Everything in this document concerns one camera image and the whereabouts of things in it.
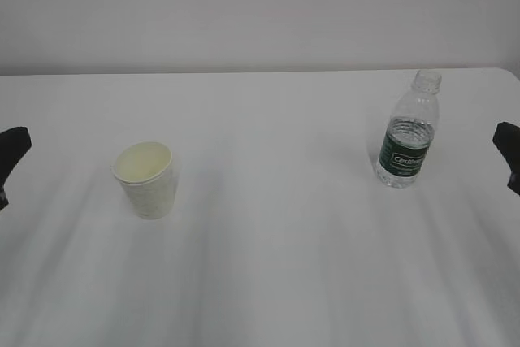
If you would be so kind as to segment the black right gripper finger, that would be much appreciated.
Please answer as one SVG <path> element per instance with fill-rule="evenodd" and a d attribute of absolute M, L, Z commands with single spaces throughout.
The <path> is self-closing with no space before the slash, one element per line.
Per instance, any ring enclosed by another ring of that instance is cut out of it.
<path fill-rule="evenodd" d="M 492 143 L 499 150 L 511 170 L 508 187 L 517 195 L 520 194 L 519 162 L 520 131 L 519 126 L 509 122 L 500 122 L 492 138 Z"/>

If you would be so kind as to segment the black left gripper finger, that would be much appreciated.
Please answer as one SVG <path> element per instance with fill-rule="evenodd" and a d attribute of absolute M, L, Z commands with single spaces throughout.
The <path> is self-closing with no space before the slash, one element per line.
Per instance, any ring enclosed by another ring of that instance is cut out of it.
<path fill-rule="evenodd" d="M 31 137 L 26 127 L 14 127 L 1 132 L 0 139 L 1 210 L 3 210 L 9 205 L 5 183 L 16 165 L 31 149 Z"/>

